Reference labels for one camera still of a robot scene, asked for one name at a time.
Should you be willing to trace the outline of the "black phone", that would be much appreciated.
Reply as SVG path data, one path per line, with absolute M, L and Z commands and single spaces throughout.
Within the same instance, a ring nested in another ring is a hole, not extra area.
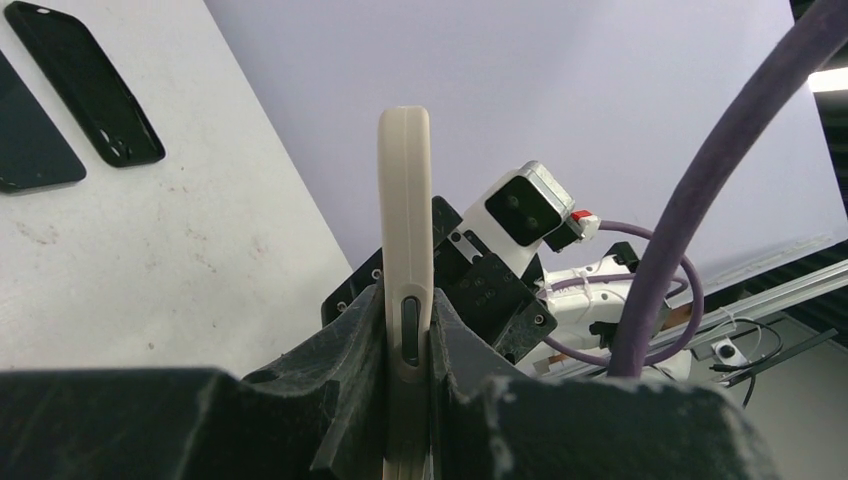
M 87 170 L 20 78 L 1 58 L 1 191 L 74 184 Z

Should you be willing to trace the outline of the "black phone case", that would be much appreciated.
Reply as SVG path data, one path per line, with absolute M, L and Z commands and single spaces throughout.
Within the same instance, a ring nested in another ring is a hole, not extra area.
M 128 168 L 165 158 L 141 104 L 82 21 L 25 1 L 3 14 L 103 161 Z

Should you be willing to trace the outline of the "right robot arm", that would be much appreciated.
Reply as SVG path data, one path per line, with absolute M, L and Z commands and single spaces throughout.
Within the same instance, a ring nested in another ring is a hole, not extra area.
M 589 265 L 546 271 L 538 256 L 518 275 L 450 203 L 432 200 L 436 285 L 460 319 L 511 363 L 544 375 L 553 357 L 592 360 L 614 342 L 639 266 L 627 242 Z

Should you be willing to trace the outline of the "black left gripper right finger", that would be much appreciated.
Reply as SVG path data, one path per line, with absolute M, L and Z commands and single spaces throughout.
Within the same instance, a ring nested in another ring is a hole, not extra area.
M 669 381 L 540 381 L 459 318 L 430 329 L 438 479 L 775 479 L 771 452 L 721 390 Z

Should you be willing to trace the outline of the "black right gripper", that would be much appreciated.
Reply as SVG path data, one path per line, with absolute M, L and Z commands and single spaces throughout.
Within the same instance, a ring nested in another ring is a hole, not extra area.
M 513 364 L 530 353 L 557 326 L 537 297 L 541 262 L 531 258 L 525 273 L 514 273 L 441 196 L 432 198 L 435 286 L 478 337 Z

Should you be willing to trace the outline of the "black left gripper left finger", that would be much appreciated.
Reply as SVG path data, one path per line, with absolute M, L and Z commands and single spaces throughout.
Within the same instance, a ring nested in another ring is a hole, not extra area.
M 215 368 L 1 376 L 5 479 L 378 479 L 383 290 L 243 379 Z

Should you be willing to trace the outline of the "aluminium frame rail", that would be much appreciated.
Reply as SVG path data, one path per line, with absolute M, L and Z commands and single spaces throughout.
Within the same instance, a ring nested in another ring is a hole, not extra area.
M 687 343 L 685 349 L 695 349 L 713 343 L 715 338 L 730 335 L 740 319 L 758 320 L 775 314 L 804 301 L 814 299 L 831 291 L 847 286 L 847 259 L 819 269 L 800 278 L 778 285 L 761 293 L 748 296 L 731 305 L 706 314 L 698 333 Z M 659 333 L 650 343 L 649 354 L 658 353 L 670 346 L 683 332 L 684 326 Z M 566 360 L 550 373 L 539 374 L 540 378 L 561 379 L 588 376 L 601 371 L 601 367 Z

